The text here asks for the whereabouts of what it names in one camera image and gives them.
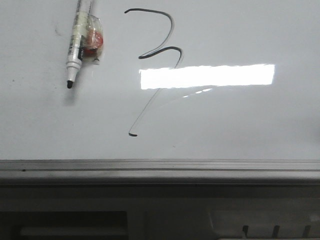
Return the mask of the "white whiteboard with aluminium frame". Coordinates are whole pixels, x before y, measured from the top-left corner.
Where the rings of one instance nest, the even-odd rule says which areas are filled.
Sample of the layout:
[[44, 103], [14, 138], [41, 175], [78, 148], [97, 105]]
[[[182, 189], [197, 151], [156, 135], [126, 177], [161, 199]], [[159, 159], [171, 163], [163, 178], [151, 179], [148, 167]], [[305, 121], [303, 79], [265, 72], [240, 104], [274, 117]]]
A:
[[72, 88], [75, 0], [0, 3], [0, 182], [320, 182], [317, 0], [97, 0]]

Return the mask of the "white marker with taped pad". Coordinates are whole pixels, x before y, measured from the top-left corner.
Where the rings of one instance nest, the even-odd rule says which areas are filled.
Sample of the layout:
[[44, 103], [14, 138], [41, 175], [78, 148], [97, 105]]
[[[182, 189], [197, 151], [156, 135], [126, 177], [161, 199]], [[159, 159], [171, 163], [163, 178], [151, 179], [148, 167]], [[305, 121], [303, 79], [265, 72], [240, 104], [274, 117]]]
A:
[[100, 63], [104, 47], [103, 27], [101, 20], [92, 14], [93, 6], [93, 0], [77, 2], [66, 61], [68, 89], [73, 87], [83, 62]]

